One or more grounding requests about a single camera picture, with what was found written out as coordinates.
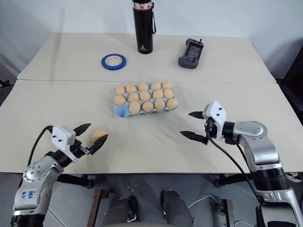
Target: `tabletop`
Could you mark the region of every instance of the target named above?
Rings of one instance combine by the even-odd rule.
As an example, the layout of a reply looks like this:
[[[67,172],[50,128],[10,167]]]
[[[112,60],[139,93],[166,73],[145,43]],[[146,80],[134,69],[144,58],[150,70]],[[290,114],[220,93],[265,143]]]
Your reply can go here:
[[[259,121],[268,128],[286,172],[302,171],[303,127],[277,84],[174,83],[174,111],[114,117],[113,93],[121,82],[18,80],[0,108],[0,171],[23,172],[42,128],[91,123],[79,137],[92,145],[94,129],[109,136],[93,156],[83,156],[66,173],[238,173],[212,144],[188,140],[180,131],[203,133],[204,121],[188,116],[219,101],[228,121]],[[236,146],[221,144],[248,172]],[[36,147],[33,161],[55,151],[51,135]]]
[[[194,70],[178,65],[188,38],[204,43]],[[140,54],[134,35],[52,34],[18,79],[174,83],[275,83],[249,37],[154,35],[153,52]],[[126,57],[126,66],[109,71],[101,59]]]

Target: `brown egg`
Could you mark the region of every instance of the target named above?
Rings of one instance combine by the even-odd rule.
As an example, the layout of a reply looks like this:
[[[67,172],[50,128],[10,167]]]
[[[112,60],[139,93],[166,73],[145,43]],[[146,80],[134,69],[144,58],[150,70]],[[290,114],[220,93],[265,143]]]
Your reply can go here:
[[[144,102],[147,102],[151,99],[151,94],[148,91],[141,91],[140,99]]]
[[[155,100],[155,102],[153,103],[154,107],[156,110],[162,111],[165,108],[165,103],[163,101],[163,99],[158,98]]]
[[[134,85],[128,84],[126,86],[126,92],[127,93],[133,93],[133,92],[136,92],[136,91],[137,91],[137,88]]]
[[[166,106],[171,109],[174,110],[177,108],[178,106],[178,101],[175,98],[171,98],[166,102]]]
[[[158,89],[161,89],[161,84],[159,82],[153,82],[151,84],[151,90],[155,91],[155,90],[158,90]]]
[[[162,84],[162,88],[165,90],[165,89],[172,89],[172,83],[169,82],[169,81],[165,81],[163,84]]]
[[[117,96],[122,96],[125,94],[125,88],[122,85],[119,85],[115,88],[115,94]]]
[[[163,91],[162,90],[155,90],[152,94],[152,98],[157,99],[157,98],[163,98]]]
[[[100,139],[102,136],[105,136],[107,132],[104,129],[96,129],[93,131],[93,134],[91,135],[91,140],[96,142],[98,139]]]
[[[148,91],[150,88],[146,82],[141,82],[139,84],[139,91]]]
[[[123,106],[126,103],[126,99],[123,96],[115,96],[114,103],[118,106]]]
[[[164,97],[167,99],[173,98],[174,97],[174,92],[171,89],[165,89],[163,91]]]
[[[129,104],[128,110],[131,114],[136,115],[140,112],[140,103],[137,101],[133,101]]]
[[[138,101],[139,100],[139,95],[134,92],[134,93],[131,93],[129,96],[128,96],[128,102],[133,102],[133,101]]]
[[[145,102],[142,105],[142,110],[146,113],[150,113],[153,110],[152,102]]]

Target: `handheld device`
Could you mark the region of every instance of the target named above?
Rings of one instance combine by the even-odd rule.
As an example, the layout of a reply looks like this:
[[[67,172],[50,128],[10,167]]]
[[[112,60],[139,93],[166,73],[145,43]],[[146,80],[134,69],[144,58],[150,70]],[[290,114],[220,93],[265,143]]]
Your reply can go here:
[[[199,64],[200,55],[204,47],[203,43],[194,39],[186,40],[186,50],[182,57],[179,57],[178,64],[179,66],[186,69],[195,69]]]

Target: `white wall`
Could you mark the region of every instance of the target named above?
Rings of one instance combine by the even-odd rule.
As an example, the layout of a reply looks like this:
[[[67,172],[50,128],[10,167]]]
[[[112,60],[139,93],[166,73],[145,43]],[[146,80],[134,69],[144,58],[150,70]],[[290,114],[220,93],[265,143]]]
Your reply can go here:
[[[303,44],[303,0],[155,0],[155,17],[158,34],[250,36],[277,78]],[[133,34],[131,0],[0,0],[1,54],[18,70],[51,32]]]

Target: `egg carton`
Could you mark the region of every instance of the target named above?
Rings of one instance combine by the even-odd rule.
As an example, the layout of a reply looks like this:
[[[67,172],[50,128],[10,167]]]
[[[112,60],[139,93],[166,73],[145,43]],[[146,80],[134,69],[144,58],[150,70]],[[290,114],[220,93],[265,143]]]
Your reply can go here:
[[[137,88],[137,90],[138,90],[139,84],[135,84],[134,86],[135,86],[135,87]],[[149,92],[150,95],[151,95],[151,99],[150,99],[149,101],[150,101],[151,103],[154,103],[155,99],[152,98],[152,94],[153,94],[154,91],[151,90],[151,89],[149,89],[148,92]],[[118,105],[114,104],[115,116],[116,116],[116,117],[127,117],[127,116],[130,116],[130,115],[136,116],[136,115],[138,115],[138,114],[143,114],[143,113],[144,113],[144,114],[150,114],[150,113],[152,113],[152,112],[163,112],[163,111],[166,111],[166,110],[172,111],[171,109],[169,109],[168,107],[165,106],[165,108],[164,108],[162,111],[159,111],[159,110],[153,108],[152,111],[150,111],[149,113],[146,113],[146,112],[144,112],[144,111],[141,109],[141,110],[139,111],[138,114],[134,115],[134,114],[131,114],[131,113],[129,112],[129,110],[128,110],[128,106],[129,106],[128,96],[129,96],[129,93],[125,92],[123,96],[124,96],[125,99],[126,99],[126,103],[124,104],[124,106],[118,106]],[[166,105],[166,102],[167,102],[168,99],[165,98],[165,97],[163,97],[162,100],[164,101],[164,103],[165,103],[165,105]],[[142,104],[144,103],[144,101],[142,101],[141,99],[139,99],[138,102],[140,103],[140,106],[142,106]]]

